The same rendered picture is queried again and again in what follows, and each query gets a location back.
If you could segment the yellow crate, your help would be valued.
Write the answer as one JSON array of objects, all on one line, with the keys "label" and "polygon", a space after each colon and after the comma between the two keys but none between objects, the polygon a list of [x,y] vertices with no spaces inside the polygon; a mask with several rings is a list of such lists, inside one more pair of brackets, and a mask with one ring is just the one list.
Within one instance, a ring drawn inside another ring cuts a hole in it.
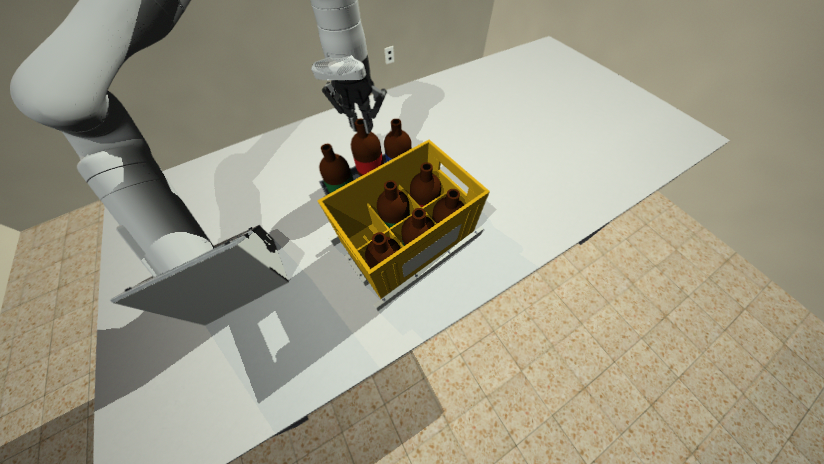
[{"label": "yellow crate", "polygon": [[[410,196],[410,184],[420,173],[421,164],[425,162],[433,165],[432,173],[441,182],[441,196],[422,207],[435,226],[403,246],[402,225],[412,216],[414,209],[421,208]],[[468,193],[440,170],[441,164],[469,188]],[[410,215],[391,228],[383,222],[377,211],[378,197],[385,191],[384,183],[388,180],[396,182],[397,189],[408,197],[410,206]],[[464,206],[437,224],[432,219],[433,208],[440,199],[446,197],[449,189],[457,189],[460,192],[459,200]],[[427,140],[339,188],[333,205],[332,227],[340,241],[343,239],[341,243],[377,295],[383,298],[471,234],[475,230],[489,193],[490,191],[466,170],[432,141]],[[401,249],[370,269],[365,259],[365,251],[372,241],[372,236],[377,232],[394,239]]]}]

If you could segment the brown bottle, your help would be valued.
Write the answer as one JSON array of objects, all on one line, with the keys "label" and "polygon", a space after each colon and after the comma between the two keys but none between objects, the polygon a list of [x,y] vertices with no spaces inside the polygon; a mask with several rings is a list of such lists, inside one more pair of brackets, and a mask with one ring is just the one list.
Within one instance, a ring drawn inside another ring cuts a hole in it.
[{"label": "brown bottle", "polygon": [[[384,164],[379,138],[373,132],[367,134],[363,118],[355,121],[357,133],[351,140],[351,151],[360,176]],[[357,135],[358,134],[358,135]]]},{"label": "brown bottle", "polygon": [[401,120],[391,120],[391,130],[384,139],[386,162],[412,149],[410,136],[402,130]]},{"label": "brown bottle", "polygon": [[[432,219],[438,224],[446,217],[464,206],[459,200],[460,192],[457,189],[449,189],[446,197],[440,199],[433,208]],[[459,202],[458,202],[459,201]]]},{"label": "brown bottle", "polygon": [[377,211],[383,222],[391,228],[410,215],[409,200],[404,192],[397,189],[393,180],[384,183],[384,190],[378,197]]},{"label": "brown bottle", "polygon": [[365,259],[369,268],[372,269],[399,249],[401,248],[394,239],[386,237],[382,232],[375,233],[365,251]]},{"label": "brown bottle", "polygon": [[331,144],[323,144],[320,149],[324,157],[320,161],[319,171],[329,193],[354,180],[347,160],[335,154]]},{"label": "brown bottle", "polygon": [[407,218],[402,225],[401,234],[403,246],[407,245],[433,226],[435,226],[434,222],[426,216],[424,209],[414,209],[412,216]]},{"label": "brown bottle", "polygon": [[412,179],[410,184],[410,196],[421,208],[441,196],[441,182],[432,171],[432,164],[427,162],[421,164],[420,173]]}]

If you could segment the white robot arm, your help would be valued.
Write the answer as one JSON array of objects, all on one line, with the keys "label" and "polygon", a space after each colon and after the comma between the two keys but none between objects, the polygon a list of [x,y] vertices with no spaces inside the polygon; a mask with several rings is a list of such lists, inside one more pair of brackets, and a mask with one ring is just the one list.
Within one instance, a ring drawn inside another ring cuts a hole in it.
[{"label": "white robot arm", "polygon": [[[79,0],[10,83],[24,115],[65,135],[80,157],[79,173],[153,277],[214,245],[108,89],[129,57],[170,33],[190,1]],[[310,1],[326,58],[312,65],[315,78],[363,79],[367,48],[358,0]]]}]

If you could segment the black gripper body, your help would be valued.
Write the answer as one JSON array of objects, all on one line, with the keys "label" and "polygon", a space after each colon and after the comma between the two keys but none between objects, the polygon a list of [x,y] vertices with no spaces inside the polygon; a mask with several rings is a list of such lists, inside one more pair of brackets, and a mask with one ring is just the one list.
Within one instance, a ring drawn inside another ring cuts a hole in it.
[{"label": "black gripper body", "polygon": [[[367,54],[367,57],[362,61],[362,63],[364,64],[365,70],[366,70],[365,78],[363,78],[361,80],[332,80],[331,81],[331,84],[332,84],[333,88],[340,94],[340,96],[341,96],[340,90],[342,89],[342,87],[347,88],[348,96],[349,96],[349,103],[356,103],[357,104],[356,99],[354,98],[354,95],[353,95],[353,91],[356,88],[360,90],[363,102],[365,103],[366,100],[368,99],[368,97],[370,96],[371,92],[372,92],[372,86],[371,85],[374,86],[374,83],[373,83],[373,81],[370,77],[370,67],[369,67],[369,61],[368,61],[368,54]],[[338,83],[335,82],[335,81],[337,81]],[[370,82],[371,82],[371,84],[370,84]],[[354,84],[341,84],[341,83],[354,83]]]}]

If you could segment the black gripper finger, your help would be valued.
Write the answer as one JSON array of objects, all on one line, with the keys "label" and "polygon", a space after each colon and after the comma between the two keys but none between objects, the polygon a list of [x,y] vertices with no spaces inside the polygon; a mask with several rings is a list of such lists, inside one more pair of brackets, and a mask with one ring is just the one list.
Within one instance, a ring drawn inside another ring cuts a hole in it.
[{"label": "black gripper finger", "polygon": [[362,99],[362,96],[361,96],[360,90],[356,88],[353,91],[354,98],[356,99],[358,108],[361,111],[362,116],[363,116],[363,123],[364,123],[365,131],[366,131],[367,134],[370,134],[370,131],[372,131],[372,129],[373,129],[372,118],[373,119],[376,118],[376,116],[377,116],[377,114],[378,114],[378,112],[381,108],[381,105],[384,101],[384,98],[387,94],[386,89],[380,90],[380,89],[378,89],[377,87],[375,87],[373,85],[371,85],[371,86],[372,86],[372,92],[371,93],[373,93],[374,101],[376,101],[375,104],[374,104],[373,109],[371,109],[369,97],[366,100],[366,102],[364,103],[363,99]]},{"label": "black gripper finger", "polygon": [[[355,103],[349,103],[349,96],[348,90],[346,87],[342,87],[340,90],[341,96],[339,93],[333,88],[330,82],[327,82],[326,85],[323,87],[322,92],[334,106],[334,108],[338,111],[339,114],[346,114],[349,119],[349,124],[351,129],[354,132],[357,132],[355,121],[358,119],[357,112],[355,112]],[[352,110],[351,110],[352,107]]]}]

